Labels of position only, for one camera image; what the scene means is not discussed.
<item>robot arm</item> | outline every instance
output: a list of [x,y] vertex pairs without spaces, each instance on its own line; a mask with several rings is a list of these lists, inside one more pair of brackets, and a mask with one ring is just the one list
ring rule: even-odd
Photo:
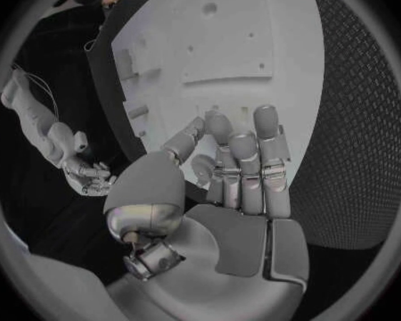
[[30,144],[58,169],[63,169],[68,184],[80,195],[107,195],[116,178],[103,163],[89,164],[77,155],[88,146],[86,134],[73,131],[58,121],[50,110],[31,94],[26,73],[13,70],[1,94],[1,102],[16,112],[21,129]]

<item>wire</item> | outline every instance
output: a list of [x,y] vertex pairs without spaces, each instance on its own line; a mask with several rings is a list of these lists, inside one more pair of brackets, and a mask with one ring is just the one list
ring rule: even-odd
[[13,63],[13,67],[15,69],[19,69],[20,71],[22,71],[26,77],[33,82],[34,84],[36,84],[38,87],[40,87],[52,100],[52,104],[54,105],[54,114],[56,119],[59,121],[59,110],[58,110],[58,105],[56,103],[56,100],[54,98],[54,94],[51,90],[51,87],[47,84],[47,82],[45,82],[45,80],[43,80],[41,77],[37,76],[34,73],[28,73],[26,72],[20,65],[18,65],[16,62]]

